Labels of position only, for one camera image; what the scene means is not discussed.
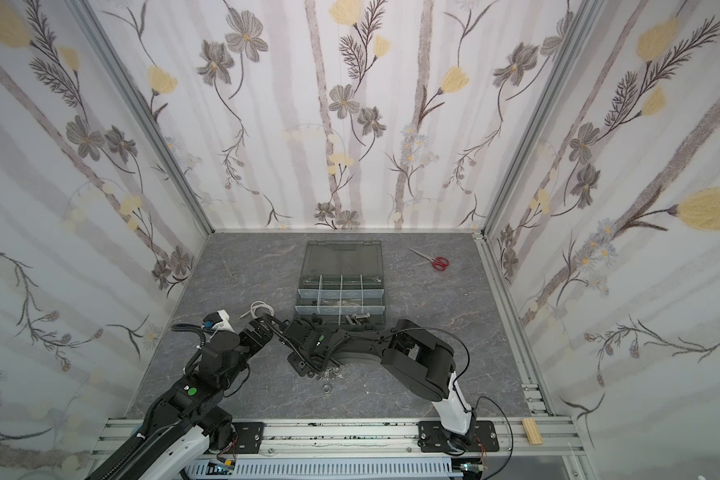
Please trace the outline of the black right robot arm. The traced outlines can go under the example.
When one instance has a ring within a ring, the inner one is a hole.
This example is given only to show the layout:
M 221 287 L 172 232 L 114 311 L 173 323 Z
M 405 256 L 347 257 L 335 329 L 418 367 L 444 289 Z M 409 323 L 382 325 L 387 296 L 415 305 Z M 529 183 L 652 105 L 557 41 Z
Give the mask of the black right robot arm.
M 436 420 L 418 423 L 418 445 L 424 453 L 452 456 L 496 453 L 500 449 L 493 423 L 478 419 L 462 393 L 454 349 L 437 330 L 402 319 L 391 329 L 370 331 L 289 323 L 279 334 L 289 347 L 288 361 L 300 376 L 316 376 L 351 363 L 383 367 L 414 395 L 432 403 Z

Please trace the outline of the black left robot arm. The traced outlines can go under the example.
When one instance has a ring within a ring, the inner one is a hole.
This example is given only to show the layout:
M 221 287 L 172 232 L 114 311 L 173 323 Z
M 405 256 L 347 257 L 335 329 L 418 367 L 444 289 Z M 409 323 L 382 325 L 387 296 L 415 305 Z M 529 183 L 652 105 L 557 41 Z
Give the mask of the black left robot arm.
M 269 314 L 234 331 L 223 311 L 200 324 L 176 323 L 171 330 L 198 336 L 199 345 L 183 374 L 158 396 L 140 426 L 88 474 L 90 479 L 172 479 L 207 450 L 223 451 L 238 434 L 219 404 L 250 359 L 280 333 L 284 323 Z

